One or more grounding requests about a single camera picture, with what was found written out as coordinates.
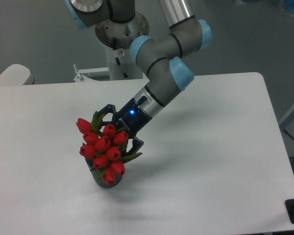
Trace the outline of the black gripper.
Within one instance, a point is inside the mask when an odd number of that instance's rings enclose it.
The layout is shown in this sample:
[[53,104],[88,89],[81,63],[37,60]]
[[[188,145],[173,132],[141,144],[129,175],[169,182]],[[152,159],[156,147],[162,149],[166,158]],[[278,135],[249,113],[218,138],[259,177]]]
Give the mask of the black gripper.
[[[116,107],[112,104],[107,104],[101,110],[96,111],[96,127],[108,124],[114,125],[117,129],[125,127],[129,138],[132,139],[132,148],[126,152],[125,158],[137,158],[142,155],[138,150],[144,145],[144,142],[135,136],[152,120],[152,117],[140,107],[146,100],[147,97],[141,97],[138,101],[131,98],[119,111],[116,111]],[[112,117],[105,119],[108,114],[111,114]]]

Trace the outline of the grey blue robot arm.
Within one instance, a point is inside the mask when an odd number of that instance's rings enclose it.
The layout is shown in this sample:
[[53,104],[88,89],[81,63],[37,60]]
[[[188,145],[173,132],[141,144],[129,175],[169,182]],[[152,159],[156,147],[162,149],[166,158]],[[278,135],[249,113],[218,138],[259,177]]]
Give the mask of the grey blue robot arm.
[[170,33],[156,41],[141,35],[133,0],[68,0],[66,6],[80,28],[101,23],[113,48],[129,42],[130,55],[149,82],[119,111],[111,104],[99,115],[111,113],[111,123],[125,130],[132,140],[126,155],[138,156],[143,141],[137,133],[193,81],[193,72],[182,58],[207,47],[212,40],[210,26],[197,20],[186,0],[159,2]]

